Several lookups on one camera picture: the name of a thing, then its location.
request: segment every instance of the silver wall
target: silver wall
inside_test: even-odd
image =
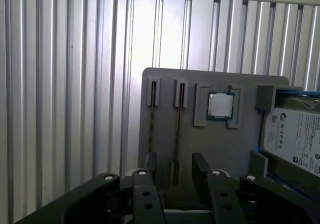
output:
[[[320,0],[0,0],[0,223],[137,167],[147,67],[319,90]]]

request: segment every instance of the barcode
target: barcode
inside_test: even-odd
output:
[[[273,115],[273,116],[272,116],[271,122],[272,122],[272,123],[276,123],[276,122],[277,122],[277,116],[276,116],[276,115]]]

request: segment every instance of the gray plastic clip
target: gray plastic clip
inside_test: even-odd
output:
[[[189,83],[186,80],[176,79],[176,89],[175,89],[175,103],[174,106],[176,108],[179,107],[179,97],[180,97],[180,87],[181,84],[184,84],[184,92],[183,92],[183,104],[182,107],[186,108],[188,103],[188,89],[189,89]]]
[[[226,123],[227,128],[240,128],[242,123],[244,88],[241,85],[229,85],[229,92],[234,94],[232,119]]]
[[[205,127],[207,125],[207,105],[209,85],[195,84],[195,106],[194,106],[194,120],[195,127]]]
[[[159,106],[160,77],[148,77],[148,90],[147,90],[147,96],[146,96],[146,105],[151,106],[152,83],[155,83],[154,105]]]

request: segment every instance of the hard drive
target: hard drive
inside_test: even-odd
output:
[[[320,92],[278,91],[260,148],[320,178]]]

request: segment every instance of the hard drive label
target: hard drive label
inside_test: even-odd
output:
[[[265,117],[262,146],[320,177],[320,114],[275,108]]]

